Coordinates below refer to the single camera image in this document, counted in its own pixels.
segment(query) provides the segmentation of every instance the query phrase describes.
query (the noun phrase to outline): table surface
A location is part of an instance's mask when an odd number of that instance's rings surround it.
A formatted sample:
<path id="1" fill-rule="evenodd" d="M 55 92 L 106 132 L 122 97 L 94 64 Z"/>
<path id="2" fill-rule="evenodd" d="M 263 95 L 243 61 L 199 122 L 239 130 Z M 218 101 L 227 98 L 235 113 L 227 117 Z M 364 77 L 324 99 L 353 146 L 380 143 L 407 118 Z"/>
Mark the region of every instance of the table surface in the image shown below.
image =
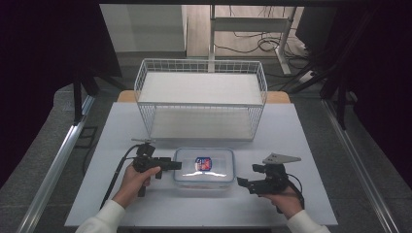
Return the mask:
<path id="1" fill-rule="evenodd" d="M 281 96 L 279 100 L 285 101 L 282 92 L 269 92 L 269 95 Z M 126 99 L 128 103 L 113 105 L 66 226 L 79 225 L 98 212 L 120 158 L 134 145 L 130 139 L 147 137 L 137 105 L 132 103 L 134 96 L 132 99 L 125 96 L 133 95 L 130 91 L 123 92 L 119 99 Z M 169 157 L 177 148 L 231 148 L 235 153 L 236 175 L 251 180 L 264 178 L 253 172 L 252 164 L 261 164 L 270 152 L 299 156 L 302 161 L 286 164 L 286 169 L 299 177 L 305 188 L 306 210 L 320 224 L 337 224 L 293 104 L 267 104 L 252 142 L 159 141 L 154 146 L 154 156 Z M 125 166 L 119 177 L 122 177 Z M 277 214 L 268 200 L 250 195 L 237 183 L 223 190 L 184 189 L 174 184 L 172 174 L 165 172 L 161 180 L 154 180 L 144 201 L 137 201 L 127 208 L 120 225 L 267 228 L 286 224 L 284 216 Z M 119 188 L 120 182 L 118 179 L 114 190 Z"/>

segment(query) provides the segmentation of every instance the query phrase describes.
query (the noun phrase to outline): wall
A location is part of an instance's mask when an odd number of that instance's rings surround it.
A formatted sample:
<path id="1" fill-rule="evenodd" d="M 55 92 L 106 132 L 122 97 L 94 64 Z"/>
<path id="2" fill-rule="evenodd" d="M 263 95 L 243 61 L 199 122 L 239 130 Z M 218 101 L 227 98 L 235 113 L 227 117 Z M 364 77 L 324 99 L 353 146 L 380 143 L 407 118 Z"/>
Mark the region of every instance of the wall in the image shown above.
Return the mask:
<path id="1" fill-rule="evenodd" d="M 116 52 L 186 50 L 186 6 L 100 4 Z"/>

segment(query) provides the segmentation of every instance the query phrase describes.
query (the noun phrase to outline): white shelf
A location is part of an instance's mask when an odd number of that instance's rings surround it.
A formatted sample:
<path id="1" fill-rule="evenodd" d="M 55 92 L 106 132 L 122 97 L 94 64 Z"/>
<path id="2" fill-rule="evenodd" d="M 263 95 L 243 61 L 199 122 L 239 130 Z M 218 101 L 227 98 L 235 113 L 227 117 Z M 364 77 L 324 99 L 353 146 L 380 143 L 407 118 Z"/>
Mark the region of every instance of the white shelf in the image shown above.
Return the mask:
<path id="1" fill-rule="evenodd" d="M 151 138 L 252 140 L 247 109 L 156 109 Z"/>
<path id="2" fill-rule="evenodd" d="M 256 74 L 148 72 L 138 103 L 259 105 Z"/>

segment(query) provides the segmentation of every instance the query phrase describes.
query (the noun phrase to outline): metal rail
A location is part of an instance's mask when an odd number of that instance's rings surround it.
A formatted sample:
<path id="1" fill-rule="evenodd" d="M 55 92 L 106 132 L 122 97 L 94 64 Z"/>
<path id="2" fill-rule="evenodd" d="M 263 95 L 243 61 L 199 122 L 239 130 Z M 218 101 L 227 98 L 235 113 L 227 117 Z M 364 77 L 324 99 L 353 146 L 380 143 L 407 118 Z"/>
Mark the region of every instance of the metal rail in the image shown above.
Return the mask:
<path id="1" fill-rule="evenodd" d="M 364 167 L 361 157 L 359 156 L 355 146 L 352 144 L 351 138 L 348 133 L 341 129 L 338 121 L 336 120 L 336 112 L 332 106 L 330 100 L 322 100 L 322 103 L 327 111 L 329 119 L 336 130 L 336 134 L 339 137 L 342 145 L 345 148 L 345 151 L 348 154 L 349 160 L 354 167 L 355 172 L 358 175 L 360 184 L 362 185 L 367 197 L 369 198 L 370 203 L 379 218 L 379 221 L 382 224 L 385 232 L 394 233 L 399 232 L 394 217 L 392 216 L 391 211 L 389 210 L 384 198 L 379 192 L 373 180 L 370 178 L 366 168 Z"/>
<path id="2" fill-rule="evenodd" d="M 36 196 L 30 204 L 23 220 L 20 223 L 20 226 L 17 229 L 17 232 L 33 232 L 39 222 L 40 217 L 42 216 L 43 210 L 46 208 L 46 205 L 49 202 L 54 187 L 60 178 L 61 172 L 69 158 L 70 153 L 72 152 L 73 147 L 76 144 L 77 139 L 79 138 L 80 133 L 82 132 L 83 127 L 85 126 L 86 117 L 90 110 L 91 105 L 94 102 L 94 98 L 88 96 L 83 103 L 83 117 L 77 125 L 70 127 L 69 132 L 64 139 L 60 150 L 53 163 L 51 168 L 43 179 L 42 184 L 40 185 Z"/>

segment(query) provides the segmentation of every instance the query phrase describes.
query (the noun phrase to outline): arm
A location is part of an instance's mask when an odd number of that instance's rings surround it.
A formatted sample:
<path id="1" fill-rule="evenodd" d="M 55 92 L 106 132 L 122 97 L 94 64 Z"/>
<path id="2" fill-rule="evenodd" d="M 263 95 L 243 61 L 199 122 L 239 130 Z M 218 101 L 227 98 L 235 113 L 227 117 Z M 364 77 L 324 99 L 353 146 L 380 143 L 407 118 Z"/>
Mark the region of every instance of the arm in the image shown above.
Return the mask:
<path id="1" fill-rule="evenodd" d="M 127 166 L 119 191 L 112 200 L 105 203 L 96 216 L 87 219 L 79 226 L 76 233 L 112 233 L 118 229 L 121 219 L 125 215 L 125 208 L 137 197 L 140 187 L 149 186 L 152 175 L 158 173 L 160 167 L 138 173 L 131 164 Z"/>
<path id="2" fill-rule="evenodd" d="M 288 219 L 287 226 L 292 233 L 327 233 L 327 227 L 319 225 L 302 209 L 296 193 L 289 186 L 281 194 L 260 195 L 269 199 Z"/>

